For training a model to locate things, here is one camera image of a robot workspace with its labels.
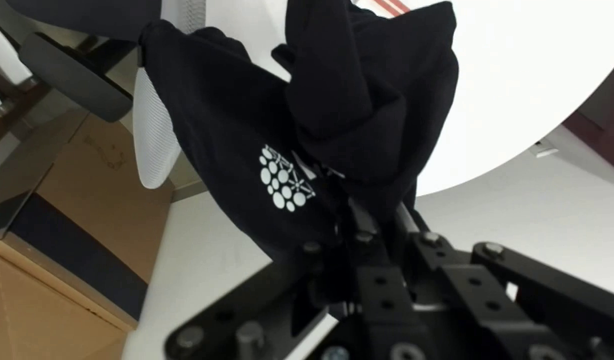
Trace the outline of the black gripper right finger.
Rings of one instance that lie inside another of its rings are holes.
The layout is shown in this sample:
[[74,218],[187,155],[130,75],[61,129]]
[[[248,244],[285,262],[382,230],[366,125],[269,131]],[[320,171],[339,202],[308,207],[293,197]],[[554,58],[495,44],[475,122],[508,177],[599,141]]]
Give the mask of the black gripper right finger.
[[467,251],[400,203],[411,307],[475,360],[614,360],[614,292],[497,241]]

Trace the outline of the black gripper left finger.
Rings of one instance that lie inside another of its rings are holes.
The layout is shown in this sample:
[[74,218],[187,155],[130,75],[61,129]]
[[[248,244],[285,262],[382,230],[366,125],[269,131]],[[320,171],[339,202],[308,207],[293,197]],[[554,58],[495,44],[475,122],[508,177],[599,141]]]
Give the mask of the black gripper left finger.
[[285,360],[332,316],[332,329],[313,360],[391,360],[411,337],[413,312],[400,266],[387,246],[413,231],[400,203],[383,226],[350,206],[339,248],[304,246],[263,266],[213,300],[163,342],[166,360]]

